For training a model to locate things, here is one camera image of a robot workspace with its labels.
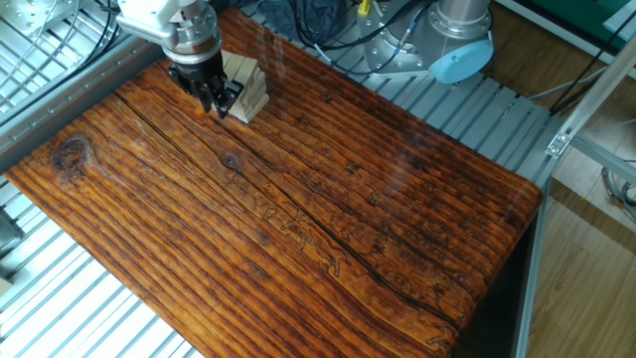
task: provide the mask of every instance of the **wooden tabletop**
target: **wooden tabletop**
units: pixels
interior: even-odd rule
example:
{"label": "wooden tabletop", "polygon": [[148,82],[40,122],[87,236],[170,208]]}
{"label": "wooden tabletop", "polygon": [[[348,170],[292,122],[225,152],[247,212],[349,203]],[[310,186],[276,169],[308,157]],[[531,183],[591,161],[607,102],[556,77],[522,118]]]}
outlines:
{"label": "wooden tabletop", "polygon": [[6,177],[206,356],[445,357],[540,188],[255,24],[270,102],[150,66]]}

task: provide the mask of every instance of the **wooden block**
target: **wooden block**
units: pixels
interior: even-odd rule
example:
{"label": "wooden block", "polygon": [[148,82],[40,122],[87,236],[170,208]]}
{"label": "wooden block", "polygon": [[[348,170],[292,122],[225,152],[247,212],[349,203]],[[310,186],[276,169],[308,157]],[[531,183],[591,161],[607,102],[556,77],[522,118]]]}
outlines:
{"label": "wooden block", "polygon": [[237,75],[235,76],[235,81],[246,85],[250,80],[253,79],[254,71],[256,69],[258,69],[258,63],[255,59],[244,58],[243,61],[240,63],[240,68],[238,69]]}
{"label": "wooden block", "polygon": [[249,123],[269,101],[265,75],[258,67],[257,60],[231,53],[224,53],[224,71],[229,80],[243,85],[243,90],[230,109],[230,114]]}
{"label": "wooden block", "polygon": [[228,80],[232,81],[235,78],[237,72],[240,69],[240,64],[242,64],[243,59],[243,56],[233,54],[232,57],[228,60],[228,63],[223,68],[224,72],[228,76]]}

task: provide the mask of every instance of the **metal bracket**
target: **metal bracket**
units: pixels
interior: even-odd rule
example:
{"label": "metal bracket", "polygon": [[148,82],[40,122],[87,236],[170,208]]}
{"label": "metal bracket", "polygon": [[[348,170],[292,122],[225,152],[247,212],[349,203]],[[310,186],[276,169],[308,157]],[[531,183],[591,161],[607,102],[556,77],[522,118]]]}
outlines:
{"label": "metal bracket", "polygon": [[546,149],[546,153],[551,155],[554,158],[559,158],[563,155],[569,143],[572,141],[572,138],[565,133],[557,133],[553,140],[548,145],[548,149]]}
{"label": "metal bracket", "polygon": [[614,61],[600,76],[594,86],[589,89],[574,112],[563,123],[555,138],[550,142],[546,153],[552,157],[560,157],[572,139],[583,128],[607,97],[616,89],[623,78],[636,65],[636,36],[632,37],[616,55]]}

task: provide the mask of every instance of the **glossy wood surface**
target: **glossy wood surface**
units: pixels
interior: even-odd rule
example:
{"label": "glossy wood surface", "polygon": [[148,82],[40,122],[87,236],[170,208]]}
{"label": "glossy wood surface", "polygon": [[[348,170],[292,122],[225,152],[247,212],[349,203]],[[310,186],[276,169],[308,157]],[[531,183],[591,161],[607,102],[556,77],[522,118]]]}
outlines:
{"label": "glossy wood surface", "polygon": [[6,173],[207,356],[445,357],[541,190],[228,11],[270,103],[160,61]]}

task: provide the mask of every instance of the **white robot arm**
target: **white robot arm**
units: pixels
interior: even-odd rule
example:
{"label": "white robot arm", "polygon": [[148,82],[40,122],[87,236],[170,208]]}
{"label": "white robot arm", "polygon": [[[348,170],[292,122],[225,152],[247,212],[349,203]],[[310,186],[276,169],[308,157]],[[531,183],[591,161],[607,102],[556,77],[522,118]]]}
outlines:
{"label": "white robot arm", "polygon": [[205,111],[225,117],[242,85],[223,72],[222,37],[215,10],[204,0],[120,0],[121,28],[161,48],[173,65],[168,76]]}

